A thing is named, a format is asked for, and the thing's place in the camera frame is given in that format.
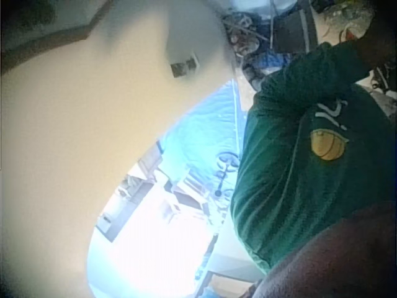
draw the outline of person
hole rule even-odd
[[[376,14],[362,38],[320,45],[255,95],[230,207],[238,238],[269,274],[255,297],[391,289],[395,132],[354,83],[395,55],[395,31]]]

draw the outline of green t-shirt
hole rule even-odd
[[[231,216],[263,272],[353,211],[395,196],[395,135],[351,42],[274,73],[249,111]]]

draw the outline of blue tarp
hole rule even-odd
[[[160,169],[173,182],[192,169],[204,185],[218,185],[216,158],[222,152],[240,156],[245,123],[238,85],[231,80],[183,116],[160,140],[164,151]],[[235,174],[229,174],[225,188],[234,188],[235,179]]]

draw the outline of yellow emblem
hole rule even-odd
[[[336,160],[343,155],[348,139],[330,129],[311,132],[311,150],[322,160]]]

